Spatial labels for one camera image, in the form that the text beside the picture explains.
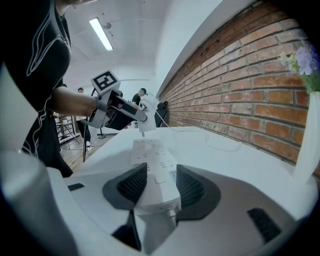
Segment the floor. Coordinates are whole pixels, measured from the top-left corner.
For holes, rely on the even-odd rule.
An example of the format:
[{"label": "floor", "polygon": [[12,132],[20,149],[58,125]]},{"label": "floor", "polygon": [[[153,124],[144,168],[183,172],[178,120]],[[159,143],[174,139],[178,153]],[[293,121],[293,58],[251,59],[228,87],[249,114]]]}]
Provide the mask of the floor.
[{"label": "floor", "polygon": [[[91,137],[92,149],[86,151],[85,159],[88,160],[101,146],[106,144],[114,136],[107,136],[105,138]],[[71,139],[60,145],[61,156],[64,161],[70,166],[73,172],[77,171],[77,168],[83,163],[83,139],[81,136],[76,137],[80,144],[75,140]]]}]

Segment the ceiling light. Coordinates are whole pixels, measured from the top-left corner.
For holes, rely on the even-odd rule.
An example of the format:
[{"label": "ceiling light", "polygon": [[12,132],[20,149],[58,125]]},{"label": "ceiling light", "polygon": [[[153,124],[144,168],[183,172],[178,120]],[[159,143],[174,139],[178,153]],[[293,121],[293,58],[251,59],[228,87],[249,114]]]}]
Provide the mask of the ceiling light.
[{"label": "ceiling light", "polygon": [[90,22],[91,26],[93,27],[94,31],[96,32],[96,34],[98,35],[98,37],[100,38],[100,40],[103,43],[106,50],[112,51],[113,47],[112,47],[111,43],[109,42],[109,39],[107,38],[106,33],[104,32],[104,30],[99,22],[99,19],[94,18],[94,19],[90,20],[89,22]]}]

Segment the power strip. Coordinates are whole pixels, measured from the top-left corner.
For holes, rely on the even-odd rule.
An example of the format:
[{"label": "power strip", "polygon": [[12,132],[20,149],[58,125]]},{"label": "power strip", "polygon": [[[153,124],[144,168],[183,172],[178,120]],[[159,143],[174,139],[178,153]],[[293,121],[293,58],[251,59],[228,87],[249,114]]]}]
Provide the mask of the power strip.
[{"label": "power strip", "polygon": [[158,139],[135,139],[131,164],[147,163],[146,187],[136,204],[137,215],[180,210],[180,194],[171,173],[177,171],[177,161]]}]

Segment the tabletop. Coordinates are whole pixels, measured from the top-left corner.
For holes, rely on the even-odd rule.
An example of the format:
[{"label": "tabletop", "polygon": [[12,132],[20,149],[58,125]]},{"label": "tabletop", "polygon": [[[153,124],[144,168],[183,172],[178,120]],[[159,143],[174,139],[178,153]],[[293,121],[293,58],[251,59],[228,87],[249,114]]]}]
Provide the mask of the tabletop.
[{"label": "tabletop", "polygon": [[[145,138],[161,140],[179,164],[205,169],[255,186],[296,220],[308,215],[318,200],[313,177],[302,184],[292,176],[294,166],[272,155],[198,127],[173,129],[157,128],[145,132]],[[123,168],[129,170],[133,141],[142,138],[139,129],[120,131],[72,176]]]}]

